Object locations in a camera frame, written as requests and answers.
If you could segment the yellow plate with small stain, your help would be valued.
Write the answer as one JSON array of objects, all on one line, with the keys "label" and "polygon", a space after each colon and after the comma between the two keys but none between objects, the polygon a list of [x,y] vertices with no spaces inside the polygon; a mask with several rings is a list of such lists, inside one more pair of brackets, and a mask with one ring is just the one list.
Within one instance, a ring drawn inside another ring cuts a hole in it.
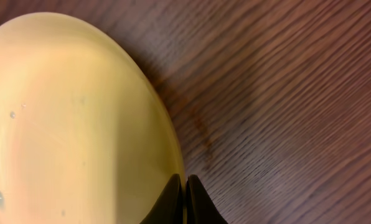
[{"label": "yellow plate with small stain", "polygon": [[0,223],[140,223],[175,174],[166,108],[113,39],[52,12],[0,26]]}]

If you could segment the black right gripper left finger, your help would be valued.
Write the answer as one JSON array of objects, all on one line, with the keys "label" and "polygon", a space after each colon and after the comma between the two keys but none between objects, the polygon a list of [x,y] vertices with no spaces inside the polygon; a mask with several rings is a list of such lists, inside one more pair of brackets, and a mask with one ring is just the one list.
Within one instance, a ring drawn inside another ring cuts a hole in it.
[{"label": "black right gripper left finger", "polygon": [[182,224],[182,187],[179,174],[171,176],[141,224]]}]

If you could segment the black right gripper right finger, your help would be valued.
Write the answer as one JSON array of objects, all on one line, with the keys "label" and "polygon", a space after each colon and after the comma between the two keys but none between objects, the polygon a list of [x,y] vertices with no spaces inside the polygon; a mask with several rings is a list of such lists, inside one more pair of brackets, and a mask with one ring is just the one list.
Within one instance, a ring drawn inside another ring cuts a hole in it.
[{"label": "black right gripper right finger", "polygon": [[186,184],[188,224],[228,224],[221,216],[197,175],[190,175]]}]

